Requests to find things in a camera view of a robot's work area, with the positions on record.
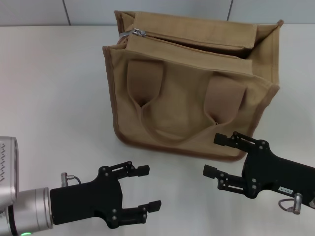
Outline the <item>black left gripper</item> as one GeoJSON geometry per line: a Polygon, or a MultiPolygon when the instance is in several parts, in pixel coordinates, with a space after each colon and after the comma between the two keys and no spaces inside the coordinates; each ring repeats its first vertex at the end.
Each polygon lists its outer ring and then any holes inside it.
{"type": "Polygon", "coordinates": [[[161,200],[132,208],[122,208],[119,178],[142,177],[148,165],[135,167],[131,161],[102,166],[90,182],[50,190],[52,219],[55,225],[98,217],[109,228],[145,224],[148,214],[160,210],[161,200]]]}

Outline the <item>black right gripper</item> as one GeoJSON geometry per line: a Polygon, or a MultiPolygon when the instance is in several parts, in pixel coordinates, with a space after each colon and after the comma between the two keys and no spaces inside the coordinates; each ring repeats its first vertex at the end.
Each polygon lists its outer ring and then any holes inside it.
{"type": "Polygon", "coordinates": [[[219,190],[238,193],[250,199],[256,198],[263,190],[270,190],[297,197],[295,209],[301,204],[315,207],[314,167],[280,158],[271,152],[267,141],[256,140],[236,131],[230,137],[216,133],[214,144],[248,153],[242,177],[204,166],[203,175],[217,179],[219,190]]]}

